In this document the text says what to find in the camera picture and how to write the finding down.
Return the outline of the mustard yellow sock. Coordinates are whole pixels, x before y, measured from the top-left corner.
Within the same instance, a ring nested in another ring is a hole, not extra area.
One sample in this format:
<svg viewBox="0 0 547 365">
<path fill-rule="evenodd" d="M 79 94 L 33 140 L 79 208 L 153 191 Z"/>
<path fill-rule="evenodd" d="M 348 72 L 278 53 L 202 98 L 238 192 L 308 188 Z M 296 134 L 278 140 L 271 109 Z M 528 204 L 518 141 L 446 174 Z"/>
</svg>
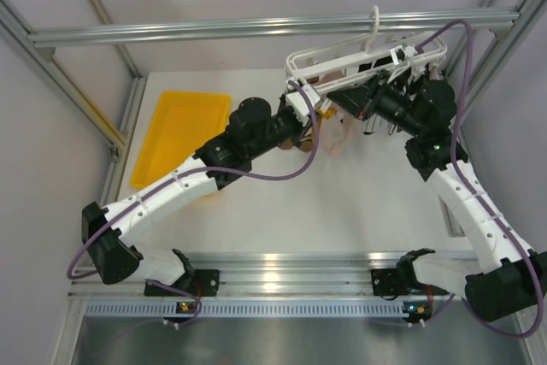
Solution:
<svg viewBox="0 0 547 365">
<path fill-rule="evenodd" d="M 326 109 L 326 110 L 323 110 L 323 109 L 318 110 L 318 115 L 322 119 L 331 119 L 336 114 L 337 114 L 337 110 L 334 107 L 330 107 L 329 109 Z"/>
</svg>

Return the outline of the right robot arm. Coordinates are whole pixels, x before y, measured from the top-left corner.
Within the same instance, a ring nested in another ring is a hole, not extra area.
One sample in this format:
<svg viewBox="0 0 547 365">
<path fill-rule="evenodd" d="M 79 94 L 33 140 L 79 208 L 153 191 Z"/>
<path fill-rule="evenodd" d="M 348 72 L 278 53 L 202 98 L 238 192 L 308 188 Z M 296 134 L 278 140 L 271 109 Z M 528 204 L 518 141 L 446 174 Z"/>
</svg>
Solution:
<svg viewBox="0 0 547 365">
<path fill-rule="evenodd" d="M 443 201 L 476 255 L 474 273 L 434 250 L 408 252 L 397 263 L 398 281 L 406 292 L 437 287 L 465 299 L 484 322 L 531 306 L 544 309 L 546 255 L 510 228 L 478 182 L 450 125 L 457 105 L 449 84 L 421 79 L 403 85 L 377 74 L 364 85 L 327 96 L 359 121 L 377 115 L 410 135 L 405 151 L 411 167 Z"/>
</svg>

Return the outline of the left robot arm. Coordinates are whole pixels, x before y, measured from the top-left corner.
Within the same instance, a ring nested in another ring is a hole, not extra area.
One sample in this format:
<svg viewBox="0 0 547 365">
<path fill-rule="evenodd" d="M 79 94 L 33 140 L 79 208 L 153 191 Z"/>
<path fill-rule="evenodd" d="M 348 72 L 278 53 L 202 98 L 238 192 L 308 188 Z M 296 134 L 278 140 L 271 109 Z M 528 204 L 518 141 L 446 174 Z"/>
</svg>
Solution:
<svg viewBox="0 0 547 365">
<path fill-rule="evenodd" d="M 195 269 L 180 250 L 154 250 L 140 239 L 155 224 L 195 200 L 228 187 L 241 177 L 265 181 L 292 180 L 302 174 L 313 157 L 295 172 L 264 175 L 252 172 L 252 162 L 283 143 L 318 132 L 319 97 L 301 90 L 283 96 L 276 115 L 258 97 L 245 99 L 229 116 L 226 129 L 207 141 L 172 172 L 136 194 L 82 211 L 82 251 L 105 285 L 143 280 L 150 286 L 183 294 L 189 291 Z"/>
</svg>

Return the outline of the pink sheer sock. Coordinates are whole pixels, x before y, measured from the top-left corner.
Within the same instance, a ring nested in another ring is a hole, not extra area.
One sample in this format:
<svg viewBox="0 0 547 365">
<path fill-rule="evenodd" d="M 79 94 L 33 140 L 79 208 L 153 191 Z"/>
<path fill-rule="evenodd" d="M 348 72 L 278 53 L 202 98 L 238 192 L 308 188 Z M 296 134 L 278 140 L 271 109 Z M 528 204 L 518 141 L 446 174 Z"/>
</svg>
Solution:
<svg viewBox="0 0 547 365">
<path fill-rule="evenodd" d="M 321 118 L 319 141 L 322 149 L 331 158 L 335 158 L 356 135 L 361 122 L 347 114 L 336 103 L 330 102 L 327 109 L 330 107 L 334 107 L 337 114 L 331 119 Z"/>
</svg>

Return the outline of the white plastic clip hanger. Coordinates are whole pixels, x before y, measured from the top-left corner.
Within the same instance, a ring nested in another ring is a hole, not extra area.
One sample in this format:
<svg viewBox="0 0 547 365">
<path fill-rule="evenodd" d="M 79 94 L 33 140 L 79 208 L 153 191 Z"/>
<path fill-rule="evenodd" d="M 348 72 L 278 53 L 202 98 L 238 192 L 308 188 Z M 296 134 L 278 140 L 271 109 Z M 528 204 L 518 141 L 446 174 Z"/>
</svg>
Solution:
<svg viewBox="0 0 547 365">
<path fill-rule="evenodd" d="M 381 33 L 384 30 L 380 27 L 379 8 L 376 5 L 373 6 L 370 16 L 373 18 L 373 27 L 363 34 L 290 54 L 285 60 L 285 84 L 289 78 L 295 78 L 303 85 L 329 73 L 342 72 L 344 75 L 342 78 L 328 80 L 315 86 L 321 96 L 326 95 L 349 85 L 362 84 L 360 79 L 366 78 L 369 73 L 358 73 L 359 65 L 386 57 L 391 61 L 388 68 L 389 79 L 394 69 L 390 49 L 400 44 L 413 45 L 418 51 L 414 63 L 403 74 L 410 73 L 410 69 L 415 65 L 445 59 L 448 51 L 447 44 L 441 38 L 429 40 L 428 38 L 433 35 L 432 31 L 412 32 L 397 29 L 394 34 L 383 36 Z"/>
</svg>

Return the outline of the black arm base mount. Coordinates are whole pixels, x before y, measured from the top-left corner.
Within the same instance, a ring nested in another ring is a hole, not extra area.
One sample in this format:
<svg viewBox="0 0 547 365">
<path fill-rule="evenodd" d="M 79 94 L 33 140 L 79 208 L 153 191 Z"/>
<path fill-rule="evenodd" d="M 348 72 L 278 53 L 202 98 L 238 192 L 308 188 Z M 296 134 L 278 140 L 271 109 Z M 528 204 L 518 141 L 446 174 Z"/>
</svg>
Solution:
<svg viewBox="0 0 547 365">
<path fill-rule="evenodd" d="M 370 271 L 373 294 L 387 300 L 406 296 L 409 291 L 395 268 L 376 268 Z"/>
</svg>

